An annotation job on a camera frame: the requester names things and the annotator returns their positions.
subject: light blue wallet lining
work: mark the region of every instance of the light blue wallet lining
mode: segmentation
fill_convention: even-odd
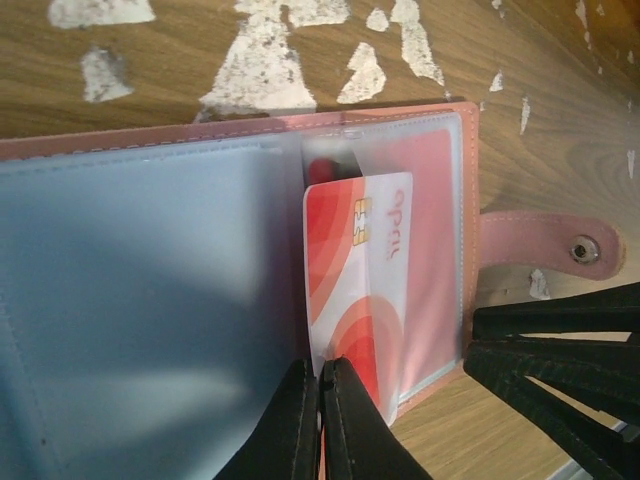
[[[295,355],[299,142],[0,165],[0,478],[224,465]]]

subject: wood grain surface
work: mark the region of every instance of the wood grain surface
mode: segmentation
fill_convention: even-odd
[[[246,14],[235,11],[232,0],[150,3],[157,17],[150,23],[62,30],[47,20],[49,1],[3,0],[0,137],[191,123]],[[491,0],[419,2],[446,90],[454,99],[485,102],[483,210],[596,216],[625,237],[627,263],[619,276],[593,283],[545,272],[553,297],[640,280],[640,160],[630,178],[627,158],[640,152],[640,2],[584,3],[591,49],[575,0],[504,0],[504,18]],[[359,106],[444,101],[445,88],[416,77],[402,60],[398,24],[386,32],[366,28],[373,7],[389,16],[394,1],[350,4],[345,23],[301,27],[288,37],[318,110],[348,108],[336,98],[362,41],[375,48],[387,82]],[[604,16],[597,13],[600,4]],[[80,59],[93,45],[122,55],[133,94],[83,100]],[[489,93],[499,70],[504,90]],[[531,115],[520,135],[525,96]],[[478,304],[530,299],[529,273],[522,267],[482,272]],[[469,378],[427,399],[393,430],[440,479],[543,479],[567,461],[544,434]]]

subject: card holder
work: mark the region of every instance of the card holder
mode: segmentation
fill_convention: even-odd
[[[398,414],[461,374],[479,268],[614,276],[624,246],[605,222],[480,215],[478,115],[451,103],[0,141],[0,439],[24,457],[0,477],[215,476],[309,353],[312,180],[412,174]],[[318,158],[341,168],[312,179]],[[597,261],[572,257],[581,238]]]

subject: stitching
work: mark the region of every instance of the stitching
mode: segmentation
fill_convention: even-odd
[[[7,302],[5,301],[5,288],[4,288],[6,280],[4,276],[5,274],[3,272],[2,274],[3,278],[0,280],[2,282],[2,286],[0,287],[0,318],[2,318],[6,322],[6,325],[8,327],[9,336],[10,336],[9,340],[11,345],[10,348],[13,350],[14,356],[17,359],[20,367],[22,367],[22,371],[24,372],[24,376],[27,381],[27,386],[31,396],[31,400],[33,401],[33,405],[35,407],[36,413],[38,415],[38,418],[40,419],[42,434],[44,435],[44,438],[46,438],[48,441],[49,451],[51,452],[51,456],[53,457],[53,461],[55,463],[55,468],[58,473],[58,477],[62,478],[62,466],[61,466],[62,463],[60,461],[60,457],[58,456],[56,449],[53,447],[53,444],[51,443],[51,435],[49,433],[49,427],[47,426],[47,422],[45,421],[45,417],[44,417],[42,407],[40,405],[40,401],[38,400],[36,388],[33,384],[33,378],[31,377],[31,375],[29,374],[29,370],[27,369],[27,362],[24,359],[22,347],[20,346],[20,342],[18,342],[15,328],[11,322],[11,316],[6,310]]]
[[[540,214],[540,213],[534,213],[534,214],[520,214],[521,216],[503,216],[503,217],[489,217],[489,218],[483,218],[482,221],[486,222],[486,223],[491,223],[491,222],[521,222],[521,221],[528,221],[528,220],[538,220],[542,223],[548,223],[548,224],[561,224],[561,225],[566,225],[570,222],[567,221],[567,218],[556,218],[553,215],[545,215],[545,214]],[[606,227],[604,227],[603,225],[600,225],[598,227],[596,227],[598,230],[601,231],[606,231],[608,230]]]
[[[184,151],[180,151],[180,152],[166,152],[163,153],[161,156],[159,155],[153,155],[153,154],[147,154],[147,155],[136,155],[133,154],[130,157],[127,158],[114,158],[111,160],[104,160],[104,159],[93,159],[91,161],[87,161],[85,163],[75,163],[75,164],[70,164],[70,165],[65,165],[63,167],[61,166],[44,166],[41,168],[34,168],[33,170],[20,170],[17,172],[11,172],[11,173],[2,173],[0,174],[0,179],[2,178],[11,178],[11,177],[16,177],[16,176],[29,176],[29,175],[41,175],[41,174],[45,174],[45,173],[51,173],[51,172],[58,172],[58,171],[67,171],[67,170],[76,170],[79,168],[92,168],[92,167],[104,167],[104,166],[111,166],[111,165],[116,165],[116,164],[127,164],[127,163],[134,163],[134,162],[162,162],[165,160],[174,160],[176,158],[180,158],[180,157],[185,157],[185,156],[189,156],[189,155],[193,155],[193,154],[199,154],[199,153],[212,153],[212,152],[222,152],[222,151],[234,151],[234,150],[247,150],[250,148],[259,148],[259,149],[263,149],[263,150],[269,150],[269,149],[275,149],[277,148],[274,145],[265,145],[264,142],[249,142],[249,143],[243,143],[242,145],[237,145],[237,146],[201,146],[199,148],[195,147],[194,148],[190,148],[190,149],[185,149]]]
[[[464,317],[465,315],[471,315],[471,308],[474,302],[474,296],[473,296],[473,292],[474,289],[477,287],[476,282],[477,280],[475,280],[476,278],[476,272],[477,272],[477,254],[478,254],[478,219],[476,218],[478,216],[478,207],[477,207],[477,199],[476,199],[476,177],[478,175],[477,172],[477,158],[476,158],[476,120],[473,114],[470,115],[470,122],[471,122],[471,136],[470,136],[470,142],[471,142],[471,201],[472,201],[472,208],[473,208],[473,212],[471,214],[471,218],[472,218],[472,222],[473,222],[473,234],[476,238],[473,239],[472,246],[471,246],[471,281],[469,282],[469,292],[468,292],[468,298],[467,298],[467,304],[469,305],[469,311],[468,312],[464,312],[464,307],[463,307],[463,322],[464,322]],[[462,276],[463,276],[463,285],[464,285],[464,265],[462,266]],[[469,319],[469,327],[471,327],[471,322],[472,319]],[[463,331],[462,332],[462,341],[465,342],[465,337],[466,337],[466,333]]]
[[[298,463],[298,451],[300,449],[300,433],[302,431],[302,417],[304,415],[304,404],[305,401],[307,399],[307,370],[308,370],[308,365],[307,362],[303,362],[304,365],[304,373],[303,373],[303,381],[304,381],[304,388],[302,389],[302,404],[301,404],[301,408],[300,408],[300,414],[298,415],[298,432],[296,434],[296,442],[295,442],[295,451],[293,454],[293,463],[291,464],[291,478],[294,478],[294,474],[296,471],[296,464]]]
[[[372,123],[372,124],[369,124],[370,126],[369,126],[369,128],[367,130],[368,130],[368,132],[384,132],[384,131],[388,131],[388,130],[404,128],[407,125],[420,125],[420,124],[425,124],[425,123],[433,123],[433,122],[440,121],[442,118],[443,118],[443,115],[440,115],[438,117],[429,116],[429,117],[418,118],[416,120],[402,122],[402,123],[397,124],[397,125],[389,125],[389,124],[383,125],[383,124]],[[336,128],[336,130],[333,131],[332,133],[318,134],[318,135],[314,135],[314,137],[339,137],[339,136],[342,136],[343,135],[344,126],[343,125],[338,125],[337,127],[343,127],[343,128]]]
[[[566,265],[569,265],[569,262],[563,262],[563,263],[557,263],[557,262],[551,262],[551,261],[545,261],[545,260],[535,260],[535,259],[522,259],[521,257],[518,256],[510,256],[510,257],[502,257],[500,259],[495,259],[494,262],[497,262],[498,264],[500,263],[512,263],[514,265],[529,265],[529,266],[536,266],[536,267],[544,267],[544,268],[551,268],[553,270],[557,270],[559,272],[566,272],[566,270],[571,270],[571,269],[567,269]],[[580,270],[584,270],[584,272],[580,273],[580,275],[588,275],[589,272],[587,270],[595,270],[594,267],[598,266],[598,265],[603,265],[604,267],[607,267],[609,265],[609,260],[606,258],[602,258],[599,262],[594,263],[592,265],[580,265],[578,263],[571,263],[571,266],[575,266],[578,267]]]
[[[460,109],[460,111],[469,112],[469,110],[465,110],[465,109]],[[87,151],[75,150],[75,151],[66,152],[66,153],[56,153],[56,154],[53,154],[53,155],[49,155],[47,157],[53,157],[53,156],[58,156],[58,155],[76,155],[76,154],[81,154],[81,153],[96,153],[96,152],[113,151],[113,150],[125,150],[125,149],[140,148],[140,147],[154,147],[154,146],[158,146],[158,145],[195,142],[195,141],[199,141],[199,140],[216,140],[216,139],[228,138],[228,137],[231,137],[231,136],[255,135],[255,134],[258,134],[258,133],[294,132],[294,131],[303,130],[303,129],[306,129],[306,128],[343,126],[343,125],[351,125],[351,124],[359,124],[359,123],[372,123],[372,122],[379,122],[379,121],[382,121],[382,120],[401,120],[403,118],[415,118],[415,117],[429,118],[429,117],[426,117],[426,115],[437,115],[437,114],[441,114],[441,113],[455,113],[455,112],[456,112],[456,110],[453,110],[453,109],[434,110],[434,111],[431,111],[431,112],[428,112],[428,113],[422,112],[422,113],[407,113],[407,114],[402,114],[402,115],[400,115],[400,114],[397,114],[397,115],[384,115],[384,116],[380,116],[380,117],[368,117],[368,118],[357,119],[357,120],[334,120],[334,121],[331,121],[331,122],[307,123],[307,124],[302,124],[302,125],[293,125],[291,127],[268,127],[268,128],[259,128],[259,129],[253,129],[253,130],[236,130],[236,131],[227,132],[227,133],[198,135],[198,136],[195,136],[195,137],[188,137],[186,139],[177,139],[177,140],[175,140],[173,142],[161,141],[161,142],[156,142],[156,143],[146,143],[144,145],[137,145],[137,144],[127,145],[125,147],[93,148],[93,149],[87,150]],[[43,158],[43,156],[36,156],[36,157],[30,157],[30,158]]]
[[[568,271],[568,269],[566,267],[564,267],[562,264],[558,264],[558,263],[553,263],[553,262],[545,262],[545,261],[540,261],[540,260],[522,260],[519,258],[505,258],[505,259],[501,259],[501,260],[497,260],[498,263],[511,263],[514,265],[522,265],[522,266],[531,266],[531,267],[536,267],[536,268],[547,268],[550,270],[555,270],[556,272],[562,272],[562,273],[568,273],[568,274],[573,274],[573,275],[579,275],[581,277],[584,278],[591,278],[591,279],[599,279],[602,278],[603,275],[607,275],[607,273],[605,272],[594,272],[592,271],[587,271],[586,268],[588,268],[588,265],[583,266],[583,268],[585,269],[584,271],[580,271],[580,272],[575,272],[575,273],[571,273],[571,271]]]

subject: card chip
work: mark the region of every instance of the card chip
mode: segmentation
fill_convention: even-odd
[[[369,226],[371,198],[356,200],[353,210],[353,245],[356,246],[369,240],[371,230]]]

